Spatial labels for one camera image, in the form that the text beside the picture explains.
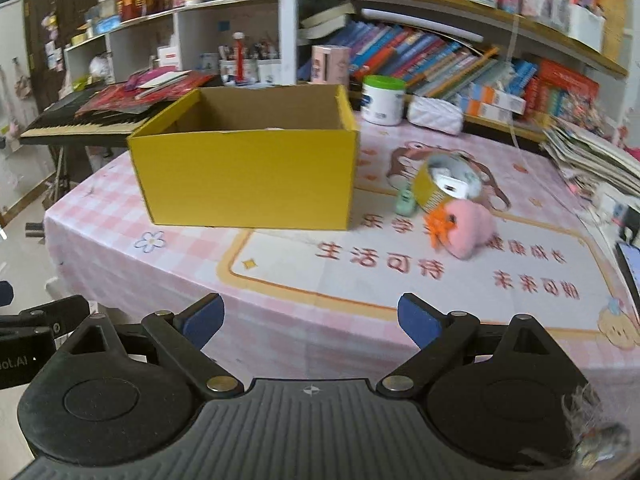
orange yarn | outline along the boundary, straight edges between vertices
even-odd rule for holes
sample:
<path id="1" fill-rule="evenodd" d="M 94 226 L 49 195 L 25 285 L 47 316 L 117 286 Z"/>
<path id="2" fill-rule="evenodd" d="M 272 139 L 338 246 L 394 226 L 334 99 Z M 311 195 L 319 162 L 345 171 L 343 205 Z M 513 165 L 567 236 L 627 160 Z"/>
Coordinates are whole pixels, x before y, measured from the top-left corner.
<path id="1" fill-rule="evenodd" d="M 440 243 L 449 241 L 449 231 L 456 228 L 456 223 L 447 213 L 444 204 L 440 204 L 436 209 L 424 215 L 424 222 L 429 230 L 431 247 L 434 249 Z"/>

floor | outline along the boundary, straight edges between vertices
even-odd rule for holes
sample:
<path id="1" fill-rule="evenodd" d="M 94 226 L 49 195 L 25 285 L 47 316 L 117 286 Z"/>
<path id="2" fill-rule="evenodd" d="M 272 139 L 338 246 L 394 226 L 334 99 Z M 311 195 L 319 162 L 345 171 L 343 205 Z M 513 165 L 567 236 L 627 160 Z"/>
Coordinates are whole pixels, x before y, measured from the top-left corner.
<path id="1" fill-rule="evenodd" d="M 22 211 L 0 237 L 0 280 L 14 288 L 10 306 L 0 308 L 0 316 L 51 301 L 44 284 L 54 276 L 47 248 L 38 238 L 25 238 L 25 222 L 42 222 L 44 209 L 37 200 Z M 0 390 L 0 480 L 8 480 L 32 459 L 16 418 L 18 400 L 26 386 Z"/>

pink plush toy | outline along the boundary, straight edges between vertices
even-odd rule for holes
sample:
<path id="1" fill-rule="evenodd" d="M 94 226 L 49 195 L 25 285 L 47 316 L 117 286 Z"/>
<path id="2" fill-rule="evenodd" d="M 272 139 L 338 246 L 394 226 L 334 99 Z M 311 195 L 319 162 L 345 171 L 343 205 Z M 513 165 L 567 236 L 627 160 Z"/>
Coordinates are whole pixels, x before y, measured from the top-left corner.
<path id="1" fill-rule="evenodd" d="M 484 206 L 471 200 L 452 200 L 425 215 L 431 243 L 439 241 L 460 260 L 468 260 L 477 246 L 495 233 L 495 218 Z"/>

table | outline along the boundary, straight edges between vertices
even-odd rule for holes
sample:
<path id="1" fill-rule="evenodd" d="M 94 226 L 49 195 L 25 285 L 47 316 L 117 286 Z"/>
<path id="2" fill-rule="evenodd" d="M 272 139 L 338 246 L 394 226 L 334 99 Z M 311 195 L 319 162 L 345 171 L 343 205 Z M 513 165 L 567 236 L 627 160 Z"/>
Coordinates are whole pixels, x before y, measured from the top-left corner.
<path id="1" fill-rule="evenodd" d="M 125 153 L 47 211 L 50 256 L 73 293 L 135 319 L 219 292 L 225 323 L 204 351 L 243 380 L 378 380 L 416 350 L 396 319 L 403 292 L 488 322 L 531 312 L 585 370 L 640 365 L 638 346 L 598 331 L 603 316 L 606 330 L 628 320 L 637 331 L 636 318 L 628 304 L 607 317 L 626 291 L 548 160 L 408 123 L 361 128 L 348 232 L 155 226 Z M 468 262 L 434 253 L 420 217 L 392 211 L 394 187 L 434 150 L 472 161 L 497 216 L 499 238 Z"/>

red chinese character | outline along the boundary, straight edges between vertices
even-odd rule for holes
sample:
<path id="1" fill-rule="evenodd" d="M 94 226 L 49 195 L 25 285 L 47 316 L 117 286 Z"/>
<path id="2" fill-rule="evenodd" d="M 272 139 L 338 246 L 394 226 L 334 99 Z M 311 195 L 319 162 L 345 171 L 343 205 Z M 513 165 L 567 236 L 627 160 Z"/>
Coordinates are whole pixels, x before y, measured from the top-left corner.
<path id="1" fill-rule="evenodd" d="M 501 286 L 502 288 L 513 288 L 511 285 L 511 276 L 501 270 L 494 272 L 495 286 Z"/>
<path id="2" fill-rule="evenodd" d="M 409 260 L 411 259 L 406 254 L 387 253 L 389 255 L 386 260 L 386 266 L 390 269 L 399 270 L 403 274 L 409 272 Z"/>
<path id="3" fill-rule="evenodd" d="M 560 251 L 551 251 L 551 255 L 556 259 L 559 264 L 565 264 L 566 260 Z"/>
<path id="4" fill-rule="evenodd" d="M 362 222 L 360 222 L 360 225 L 364 225 L 364 227 L 377 227 L 378 229 L 382 229 L 382 216 L 372 214 L 362 215 Z"/>
<path id="5" fill-rule="evenodd" d="M 444 274 L 444 265 L 438 260 L 420 260 L 422 275 L 430 275 L 434 280 L 439 280 Z"/>
<path id="6" fill-rule="evenodd" d="M 578 289 L 575 288 L 573 283 L 560 282 L 562 285 L 562 290 L 564 290 L 564 295 L 568 298 L 573 298 L 574 300 L 580 299 L 580 294 L 578 294 Z"/>
<path id="7" fill-rule="evenodd" d="M 504 247 L 503 247 L 504 242 L 502 241 L 502 238 L 500 238 L 498 235 L 494 235 L 493 238 L 491 238 L 491 240 L 489 240 L 486 243 L 487 247 L 491 247 L 492 249 L 498 249 L 499 251 L 503 251 Z"/>
<path id="8" fill-rule="evenodd" d="M 336 245 L 334 242 L 321 242 L 318 244 L 318 249 L 320 249 L 323 254 L 316 254 L 316 256 L 320 256 L 320 258 L 331 258 L 332 260 L 339 260 L 338 254 L 340 253 L 340 245 Z"/>
<path id="9" fill-rule="evenodd" d="M 522 282 L 522 290 L 526 292 L 537 292 L 538 286 L 536 282 L 533 280 L 531 276 L 527 276 L 526 274 L 520 275 L 520 281 Z"/>
<path id="10" fill-rule="evenodd" d="M 509 240 L 509 249 L 514 254 L 527 254 L 527 251 L 524 248 L 524 245 L 518 242 L 517 240 Z"/>
<path id="11" fill-rule="evenodd" d="M 354 247 L 351 254 L 353 254 L 353 258 L 351 259 L 352 264 L 360 264 L 363 267 L 376 266 L 378 252 L 375 249 L 358 249 Z"/>
<path id="12" fill-rule="evenodd" d="M 540 245 L 532 245 L 531 246 L 531 256 L 537 258 L 539 260 L 548 260 L 546 257 L 545 250 Z"/>
<path id="13" fill-rule="evenodd" d="M 553 294 L 554 296 L 558 296 L 560 291 L 558 290 L 558 286 L 554 280 L 550 280 L 549 278 L 542 278 L 542 284 L 545 287 L 545 292 L 549 294 Z"/>
<path id="14" fill-rule="evenodd" d="M 408 218 L 397 217 L 391 222 L 391 225 L 396 230 L 396 232 L 400 234 L 404 234 L 406 232 L 414 230 L 414 225 Z"/>

